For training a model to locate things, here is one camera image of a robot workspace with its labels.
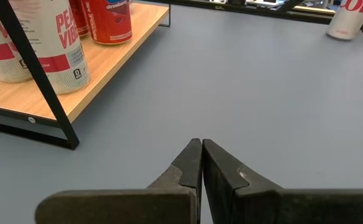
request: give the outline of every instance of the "gray table surface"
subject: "gray table surface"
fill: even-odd
[[[363,36],[325,30],[175,6],[76,120],[76,151],[0,134],[0,224],[61,190],[145,188],[191,138],[285,188],[363,188]]]

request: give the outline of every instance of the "red can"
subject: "red can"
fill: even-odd
[[[129,0],[84,0],[92,38],[120,44],[132,36]]]
[[[69,0],[69,4],[76,22],[77,32],[80,37],[83,37],[88,34],[87,21],[83,13],[83,2],[82,0]]]

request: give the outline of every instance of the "red logo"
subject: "red logo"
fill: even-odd
[[[348,11],[363,12],[363,0],[347,0],[345,4],[341,4],[341,7],[345,7]]]

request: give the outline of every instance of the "coca-cola cup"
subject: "coca-cola cup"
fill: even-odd
[[[351,40],[363,24],[363,0],[343,0],[326,33],[331,37]]]

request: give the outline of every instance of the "wooden shelf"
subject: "wooden shelf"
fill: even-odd
[[[58,96],[70,122],[77,118],[168,14],[168,7],[133,3],[133,37],[127,43],[108,46],[96,44],[90,37],[82,39],[90,83],[80,91]],[[0,108],[55,119],[33,80],[15,84],[0,83]]]

